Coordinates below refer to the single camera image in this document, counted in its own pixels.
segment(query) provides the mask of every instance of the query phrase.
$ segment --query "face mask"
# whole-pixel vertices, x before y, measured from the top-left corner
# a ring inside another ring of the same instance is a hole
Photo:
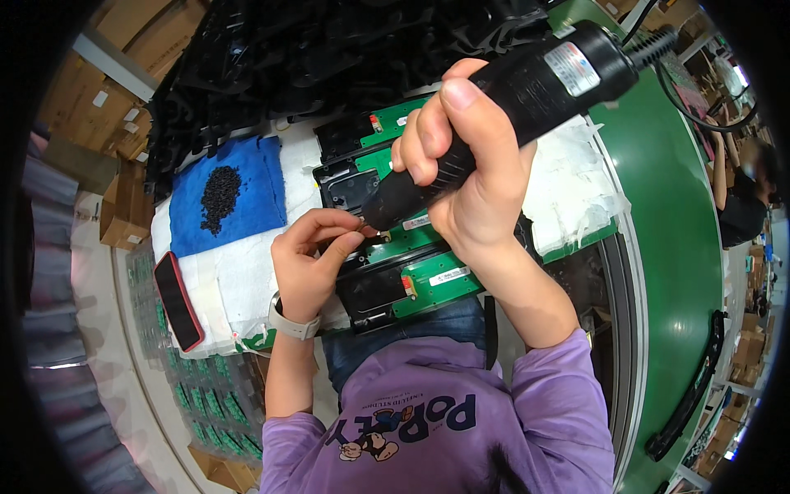
[[[742,163],[741,170],[743,170],[743,173],[746,174],[747,177],[754,180],[754,165],[752,163]]]

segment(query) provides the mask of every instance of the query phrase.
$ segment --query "smartwatch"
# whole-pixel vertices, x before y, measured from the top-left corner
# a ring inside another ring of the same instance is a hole
[[[299,324],[286,319],[283,316],[283,303],[280,300],[280,292],[274,294],[272,303],[269,306],[269,325],[277,331],[277,333],[287,334],[288,336],[297,338],[299,340],[306,340],[312,338],[318,332],[321,325],[321,316],[317,315],[315,319],[307,324]]]

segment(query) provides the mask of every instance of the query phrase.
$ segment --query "finger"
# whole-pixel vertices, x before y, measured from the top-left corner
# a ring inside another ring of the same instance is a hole
[[[378,235],[378,230],[370,225],[365,225],[364,228],[359,230],[359,233],[362,233],[363,235],[365,235],[367,238],[370,239],[371,237],[375,237],[376,235]]]
[[[361,220],[342,209],[311,209],[304,213],[283,234],[283,240],[291,245],[307,242],[321,227],[340,226],[356,230]]]
[[[345,233],[353,232],[356,228],[346,228],[345,226],[324,226],[315,231],[313,235],[307,239],[307,243],[323,242],[327,239],[333,239]]]
[[[425,157],[438,158],[447,153],[453,140],[453,131],[438,95],[433,95],[423,105],[415,124]]]
[[[408,122],[401,136],[401,147],[399,154],[406,169],[412,175],[414,183],[420,186],[429,185],[436,178],[438,165],[436,159],[425,156],[423,143],[417,134],[416,120],[420,110],[414,110],[408,114]]]
[[[447,81],[454,77],[463,77],[464,79],[469,79],[470,75],[474,74],[486,65],[488,65],[488,62],[485,60],[480,60],[479,58],[463,58],[462,60],[455,62],[453,66],[447,69],[447,72],[445,72],[442,76],[442,80]]]
[[[477,170],[485,180],[506,183],[513,173],[522,172],[513,125],[491,98],[461,78],[445,81],[439,96],[458,137],[475,155]]]
[[[395,139],[392,147],[389,149],[389,155],[393,164],[393,172],[400,173],[406,169],[406,165],[403,164],[401,159],[401,138]]]
[[[442,76],[442,80],[453,77],[468,78],[481,67],[488,64],[478,58],[464,58],[455,62]],[[423,151],[428,158],[439,158],[447,153],[453,140],[450,121],[442,108],[439,95],[435,94],[424,105],[417,118],[417,135],[423,143]]]
[[[343,261],[362,243],[365,236],[359,232],[349,232],[337,237],[316,262],[329,276],[337,277]]]

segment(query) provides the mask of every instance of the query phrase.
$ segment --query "purple t-shirt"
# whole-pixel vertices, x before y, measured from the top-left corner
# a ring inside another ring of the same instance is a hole
[[[261,493],[467,492],[501,445],[533,494],[611,492],[615,454],[589,343],[576,330],[513,365],[445,337],[396,341],[348,379],[326,431],[309,413],[263,425]]]

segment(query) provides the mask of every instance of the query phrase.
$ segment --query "forearm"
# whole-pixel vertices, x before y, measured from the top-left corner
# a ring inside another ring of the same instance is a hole
[[[272,359],[266,376],[266,417],[290,417],[313,411],[314,341],[301,341],[287,334],[274,339]]]
[[[724,143],[720,141],[713,160],[713,201],[716,208],[724,210],[727,203],[727,176],[724,172]]]
[[[570,298],[518,242],[487,255],[473,256],[469,266],[499,302],[524,343],[547,348],[565,341],[579,327]]]
[[[727,132],[724,135],[724,139],[727,140],[727,151],[730,155],[732,167],[738,168],[740,166],[740,156],[738,156],[738,149],[735,148],[735,139],[732,138],[732,132]]]

